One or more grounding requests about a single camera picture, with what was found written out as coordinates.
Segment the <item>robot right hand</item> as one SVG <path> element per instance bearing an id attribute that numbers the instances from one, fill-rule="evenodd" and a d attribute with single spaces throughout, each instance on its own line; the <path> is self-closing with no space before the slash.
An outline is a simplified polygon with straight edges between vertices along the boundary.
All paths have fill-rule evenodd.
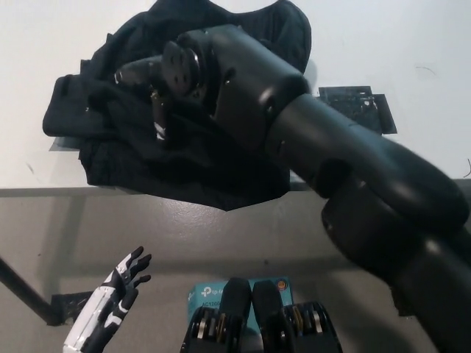
<path id="1" fill-rule="evenodd" d="M 166 139 L 166 118 L 171 110 L 171 95 L 162 73 L 162 56 L 126 63 L 114 73 L 115 83 L 150 99 L 157 139 Z"/>

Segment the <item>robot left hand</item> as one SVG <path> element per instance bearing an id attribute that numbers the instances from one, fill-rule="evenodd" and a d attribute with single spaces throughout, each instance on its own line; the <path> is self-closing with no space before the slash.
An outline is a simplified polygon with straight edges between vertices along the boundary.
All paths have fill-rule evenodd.
<path id="1" fill-rule="evenodd" d="M 150 275 L 151 254 L 139 246 L 109 273 L 86 301 L 63 343 L 64 352 L 103 352 L 138 297 L 138 286 Z"/>

